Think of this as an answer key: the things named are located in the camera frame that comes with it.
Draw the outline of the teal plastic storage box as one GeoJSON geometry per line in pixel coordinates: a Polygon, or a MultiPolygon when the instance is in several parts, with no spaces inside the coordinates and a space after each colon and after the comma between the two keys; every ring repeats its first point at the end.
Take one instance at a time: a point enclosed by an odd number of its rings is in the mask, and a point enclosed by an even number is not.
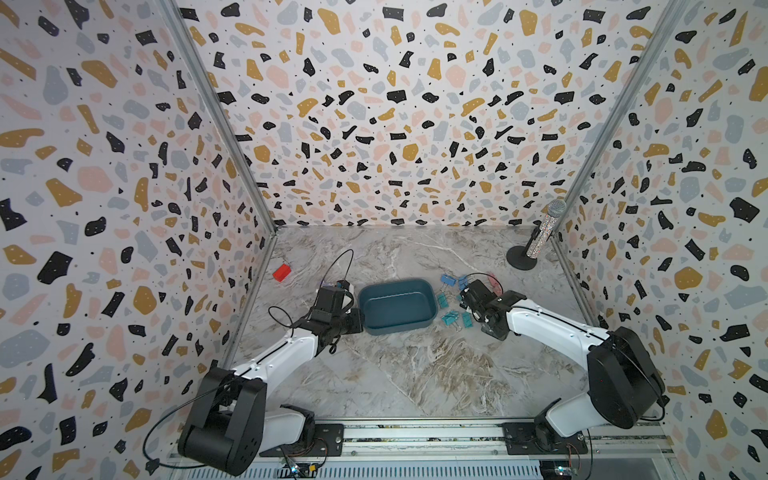
{"type": "Polygon", "coordinates": [[[411,278],[364,287],[359,293],[364,329],[385,335],[425,328],[438,313],[430,283],[411,278]]]}

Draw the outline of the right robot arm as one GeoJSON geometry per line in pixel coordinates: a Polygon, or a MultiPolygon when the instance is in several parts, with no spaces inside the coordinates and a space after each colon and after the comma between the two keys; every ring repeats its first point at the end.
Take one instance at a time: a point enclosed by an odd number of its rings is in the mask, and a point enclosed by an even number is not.
{"type": "Polygon", "coordinates": [[[562,317],[514,291],[497,296],[480,281],[464,288],[462,307],[497,340],[529,337],[559,352],[587,375],[584,392],[555,400],[534,420],[542,443],[610,424],[631,429],[653,407],[664,407],[664,382],[639,336],[562,317]]]}

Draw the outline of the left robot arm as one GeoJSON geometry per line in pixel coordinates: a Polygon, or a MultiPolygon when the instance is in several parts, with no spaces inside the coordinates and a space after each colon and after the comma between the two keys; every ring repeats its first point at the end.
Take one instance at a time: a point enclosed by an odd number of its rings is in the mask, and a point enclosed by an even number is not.
{"type": "Polygon", "coordinates": [[[305,454],[318,445],[315,414],[282,404],[268,409],[271,393],[344,335],[363,331],[355,307],[311,312],[266,352],[233,370],[214,368],[203,378],[178,441],[181,456],[240,475],[257,455],[274,449],[305,454]]]}

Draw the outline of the pink binder clip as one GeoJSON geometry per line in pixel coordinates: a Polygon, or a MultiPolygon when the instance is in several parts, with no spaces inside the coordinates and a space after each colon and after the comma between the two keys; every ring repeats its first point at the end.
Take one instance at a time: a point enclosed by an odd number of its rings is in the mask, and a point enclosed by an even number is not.
{"type": "Polygon", "coordinates": [[[489,278],[489,282],[490,282],[490,284],[491,284],[493,289],[496,289],[496,290],[502,290],[503,289],[503,287],[499,283],[498,279],[494,275],[488,274],[487,277],[489,278]]]}

